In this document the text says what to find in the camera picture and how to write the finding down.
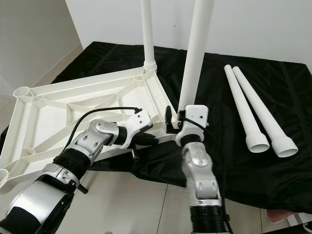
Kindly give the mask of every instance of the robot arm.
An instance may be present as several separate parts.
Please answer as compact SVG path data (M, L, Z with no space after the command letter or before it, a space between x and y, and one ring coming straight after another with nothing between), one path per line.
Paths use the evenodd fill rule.
M229 217L222 207L218 182L212 171L213 162L202 143L207 117L206 106L187 105L185 111L179 112L179 129L174 129L170 122L171 110L167 107L167 132L177 133L175 141L182 147L182 170L190 196L193 233L232 233Z
M12 202L4 220L1 234L54 234L69 209L80 179L94 163L104 145L133 144L136 135L152 127L146 111L130 117L125 126L104 120L93 120L57 157L40 171Z

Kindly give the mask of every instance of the floor tile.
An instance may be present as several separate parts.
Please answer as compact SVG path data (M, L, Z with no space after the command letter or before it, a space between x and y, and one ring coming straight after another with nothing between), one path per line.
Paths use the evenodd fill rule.
M264 233L289 227L287 219L272 223L267 217L267 210L261 209L262 231Z
M166 184L122 172L88 172L57 234L156 234Z
M187 190L168 185L157 234L190 234L191 215Z
M236 234L260 234L261 221L258 208L226 200L231 226ZM186 189L168 185L157 234L190 234L192 225L189 198Z
M259 208L226 199L226 209L230 215L230 224L235 234L262 233Z

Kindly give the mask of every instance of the black cloth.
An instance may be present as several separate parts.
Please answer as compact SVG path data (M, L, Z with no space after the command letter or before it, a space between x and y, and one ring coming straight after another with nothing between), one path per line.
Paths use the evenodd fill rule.
M155 59L157 76L177 110L186 51L155 47ZM142 66L143 61L141 45L93 42L54 82L135 68ZM272 148L259 154L248 151L223 69L226 64L240 67L284 132L298 146L297 154L278 158ZM312 213L312 77L306 65L206 53L195 103L209 108L208 129L220 149L207 134L204 144L227 198L264 209ZM255 118L265 133L256 115ZM174 142L139 150L139 154L137 161L132 160L131 154L104 159L94 163L91 170L127 171L142 179L185 186L181 149ZM221 180L223 158L227 171L225 185Z
M40 226L39 220L33 214L16 206L12 208L5 219L0 221L0 227L11 234L34 234Z

